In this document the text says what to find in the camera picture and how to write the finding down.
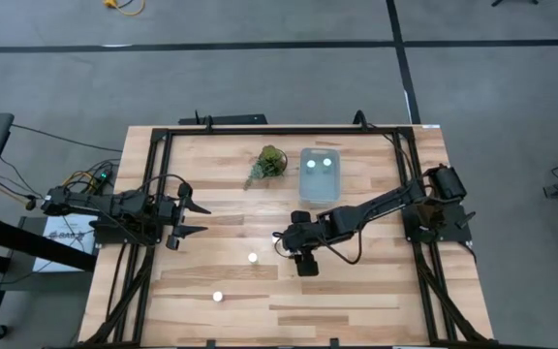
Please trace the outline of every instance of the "gray carpet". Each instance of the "gray carpet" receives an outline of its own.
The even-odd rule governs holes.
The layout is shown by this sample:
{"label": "gray carpet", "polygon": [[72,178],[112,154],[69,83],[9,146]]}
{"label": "gray carpet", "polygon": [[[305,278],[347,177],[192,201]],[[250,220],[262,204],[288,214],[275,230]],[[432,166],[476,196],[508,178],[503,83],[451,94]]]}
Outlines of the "gray carpet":
{"label": "gray carpet", "polygon": [[[405,40],[558,39],[554,0],[397,1],[397,10]],[[387,6],[374,0],[154,0],[133,18],[99,1],[0,0],[0,46],[391,38]],[[421,120],[442,125],[465,205],[478,212],[471,226],[496,337],[558,347],[558,200],[542,194],[558,165],[558,47],[407,55]],[[357,109],[371,122],[409,122],[393,48],[0,53],[0,112],[109,147],[123,145],[129,125],[176,124],[194,110],[288,124],[350,122]],[[4,156],[46,191],[113,154],[13,130]],[[2,164],[0,174],[13,172]],[[1,220],[22,214],[0,194]],[[0,348],[69,343],[85,300],[7,295],[0,322],[14,331]]]}

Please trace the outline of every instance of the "plank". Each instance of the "plank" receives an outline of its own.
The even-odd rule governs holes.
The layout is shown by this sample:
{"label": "plank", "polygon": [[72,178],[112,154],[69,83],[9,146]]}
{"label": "plank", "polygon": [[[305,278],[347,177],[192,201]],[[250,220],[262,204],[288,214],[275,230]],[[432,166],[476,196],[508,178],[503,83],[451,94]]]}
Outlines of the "plank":
{"label": "plank", "polygon": [[[116,191],[140,185],[151,128],[129,128]],[[415,127],[415,134],[423,169],[449,162],[440,129]],[[285,175],[242,190],[255,157],[267,144],[287,153]],[[194,200],[213,214],[187,214],[188,224],[208,230],[186,238],[179,251],[157,246],[143,345],[203,345],[208,338],[218,345],[327,345],[331,337],[339,337],[344,345],[427,343],[413,252],[403,238],[399,212],[365,228],[363,256],[355,266],[321,249],[316,252],[320,275],[300,278],[293,261],[275,253],[270,234],[285,230],[291,211],[310,209],[298,200],[303,147],[340,151],[338,206],[360,204],[399,185],[393,147],[381,136],[174,139],[168,172],[185,177],[195,189]],[[157,159],[162,151],[159,146]],[[167,192],[175,195],[178,185],[177,179],[169,178]],[[354,258],[357,242],[339,244],[337,249]],[[449,294],[478,331],[492,336],[473,257],[454,243],[440,243],[440,250]],[[119,246],[106,246],[99,254],[81,339],[93,334],[105,317],[118,252]],[[259,256],[257,265],[247,261],[251,252]],[[212,300],[215,291],[223,292],[222,302]],[[136,305],[132,303],[129,314]],[[435,313],[439,335],[444,336],[438,307]],[[125,339],[130,338],[132,324],[129,316]]]}

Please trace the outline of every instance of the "yellow cable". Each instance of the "yellow cable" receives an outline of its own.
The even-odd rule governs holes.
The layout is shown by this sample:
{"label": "yellow cable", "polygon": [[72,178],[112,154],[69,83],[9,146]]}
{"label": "yellow cable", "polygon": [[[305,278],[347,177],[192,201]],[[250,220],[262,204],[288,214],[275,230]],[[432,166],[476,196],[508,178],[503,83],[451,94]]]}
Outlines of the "yellow cable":
{"label": "yellow cable", "polygon": [[143,9],[145,9],[145,0],[141,0],[141,7],[136,12],[133,13],[127,13],[122,11],[122,9],[120,9],[120,7],[117,5],[117,0],[103,0],[103,4],[109,8],[116,9],[117,11],[120,12],[120,14],[124,16],[136,16],[141,12],[143,12]]}
{"label": "yellow cable", "polygon": [[6,190],[4,190],[3,188],[0,188],[0,192],[2,194],[8,195],[11,199],[16,200],[18,202],[20,202],[21,204],[23,204],[25,206],[26,202],[24,202],[23,200],[21,200],[19,197],[12,195],[11,193],[7,192]]}
{"label": "yellow cable", "polygon": [[79,175],[87,177],[87,178],[89,179],[89,184],[90,184],[90,186],[96,186],[96,185],[95,185],[95,184],[96,184],[96,183],[95,183],[95,182],[96,182],[96,178],[94,178],[94,176],[93,176],[92,174],[87,173],[87,172],[83,172],[83,171],[76,171],[75,173],[71,174],[66,180],[64,180],[64,182],[62,183],[62,185],[68,184],[68,183],[71,182],[75,177],[77,177],[77,176],[79,176]]}

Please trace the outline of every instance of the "white ball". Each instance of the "white ball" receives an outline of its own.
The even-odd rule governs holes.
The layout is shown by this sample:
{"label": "white ball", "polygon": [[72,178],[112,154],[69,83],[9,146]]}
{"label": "white ball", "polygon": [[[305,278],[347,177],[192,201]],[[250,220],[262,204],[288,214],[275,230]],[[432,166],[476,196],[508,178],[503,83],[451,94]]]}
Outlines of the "white ball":
{"label": "white ball", "polygon": [[257,263],[258,262],[258,255],[255,253],[249,253],[249,262]]}
{"label": "white ball", "polygon": [[222,301],[223,300],[223,294],[219,291],[215,292],[212,294],[212,299],[214,301]]}

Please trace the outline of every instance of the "table leg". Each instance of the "table leg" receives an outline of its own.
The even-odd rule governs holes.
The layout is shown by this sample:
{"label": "table leg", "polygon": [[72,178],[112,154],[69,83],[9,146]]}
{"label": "table leg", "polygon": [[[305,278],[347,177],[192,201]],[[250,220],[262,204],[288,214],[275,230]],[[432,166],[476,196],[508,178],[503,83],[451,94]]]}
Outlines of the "table leg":
{"label": "table leg", "polygon": [[0,246],[66,266],[94,271],[96,256],[0,221]]}

